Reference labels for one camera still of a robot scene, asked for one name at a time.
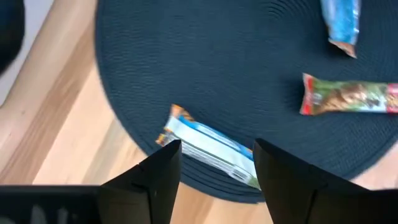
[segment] wrapped snack bar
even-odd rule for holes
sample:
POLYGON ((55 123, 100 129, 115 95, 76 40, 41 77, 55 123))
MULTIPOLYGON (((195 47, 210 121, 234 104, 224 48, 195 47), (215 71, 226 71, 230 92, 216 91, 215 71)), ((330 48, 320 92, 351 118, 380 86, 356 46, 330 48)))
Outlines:
POLYGON ((196 122, 187 111, 177 105, 172 105, 164 132, 156 143, 164 146, 174 139, 181 139, 183 154, 259 189, 252 150, 219 131, 196 122))
POLYGON ((398 113, 398 83, 331 82, 305 73, 303 80, 303 115, 328 111, 398 113))
POLYGON ((329 42, 356 58, 354 46, 359 33, 361 0, 321 0, 329 42))

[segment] wooden floor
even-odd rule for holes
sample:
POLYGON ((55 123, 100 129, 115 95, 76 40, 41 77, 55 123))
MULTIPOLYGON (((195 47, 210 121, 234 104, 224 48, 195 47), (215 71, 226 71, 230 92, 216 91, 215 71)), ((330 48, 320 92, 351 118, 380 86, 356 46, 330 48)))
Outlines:
MULTIPOLYGON (((55 0, 0 108, 0 184, 101 184, 146 156, 106 101, 93 49, 95 0, 55 0)), ((398 149, 354 180, 397 187, 398 149)), ((207 196, 180 184, 172 223, 272 223, 264 204, 207 196)))

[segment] round placemat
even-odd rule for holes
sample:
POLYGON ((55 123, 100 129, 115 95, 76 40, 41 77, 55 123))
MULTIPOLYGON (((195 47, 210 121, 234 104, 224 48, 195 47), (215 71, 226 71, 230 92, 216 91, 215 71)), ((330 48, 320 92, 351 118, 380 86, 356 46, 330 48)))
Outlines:
MULTIPOLYGON (((363 1, 353 59, 328 43, 319 0, 99 0, 96 56, 117 117, 146 153, 172 103, 247 147, 255 138, 352 178, 395 142, 390 114, 299 114, 302 73, 398 82, 398 1, 363 1)), ((183 158, 182 181, 235 202, 260 191, 183 158)))

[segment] woven placemat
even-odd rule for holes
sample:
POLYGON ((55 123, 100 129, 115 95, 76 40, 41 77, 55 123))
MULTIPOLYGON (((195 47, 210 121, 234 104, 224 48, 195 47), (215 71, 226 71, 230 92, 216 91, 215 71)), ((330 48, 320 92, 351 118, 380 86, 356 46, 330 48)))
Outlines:
MULTIPOLYGON (((299 114, 302 72, 398 82, 398 1, 363 1, 353 59, 328 43, 319 0, 99 0, 96 54, 111 106, 148 154, 172 103, 252 147, 263 138, 352 178, 395 142, 389 114, 299 114)), ((182 181, 215 197, 262 201, 223 172, 183 158, 182 181)))

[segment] black object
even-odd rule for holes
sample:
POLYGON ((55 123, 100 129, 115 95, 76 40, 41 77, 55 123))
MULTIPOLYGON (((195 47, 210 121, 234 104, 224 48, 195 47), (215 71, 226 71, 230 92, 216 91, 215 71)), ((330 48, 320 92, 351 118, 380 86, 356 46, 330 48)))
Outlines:
POLYGON ((180 141, 101 186, 0 186, 0 223, 170 223, 180 141))
POLYGON ((24 0, 0 1, 0 75, 17 57, 25 34, 24 0))
POLYGON ((398 190, 364 189, 262 139, 254 162, 274 224, 398 223, 398 190))
MULTIPOLYGON (((148 154, 179 104, 247 147, 263 138, 346 179, 397 140, 398 117, 299 114, 302 73, 398 82, 398 1, 362 1, 358 59, 328 43, 319 0, 99 0, 96 56, 113 110, 148 154)), ((183 157, 182 181, 215 197, 260 191, 183 157)))

